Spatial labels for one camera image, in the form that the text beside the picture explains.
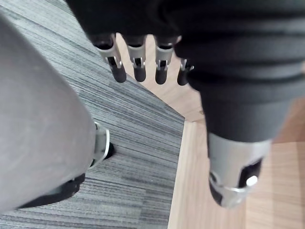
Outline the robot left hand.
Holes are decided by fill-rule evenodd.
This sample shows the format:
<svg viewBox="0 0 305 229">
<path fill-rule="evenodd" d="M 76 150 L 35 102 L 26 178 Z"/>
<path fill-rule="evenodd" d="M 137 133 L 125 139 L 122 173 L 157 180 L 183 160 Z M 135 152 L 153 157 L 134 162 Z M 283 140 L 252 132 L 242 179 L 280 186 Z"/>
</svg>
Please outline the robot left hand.
<svg viewBox="0 0 305 229">
<path fill-rule="evenodd" d="M 155 80 L 171 56 L 178 83 L 199 92 L 207 131 L 209 186 L 224 208 L 243 202 L 292 101 L 305 93 L 302 0 L 69 0 L 69 8 L 117 82 L 126 72 L 119 33 L 135 79 L 145 80 L 145 39 L 155 40 Z"/>
</svg>

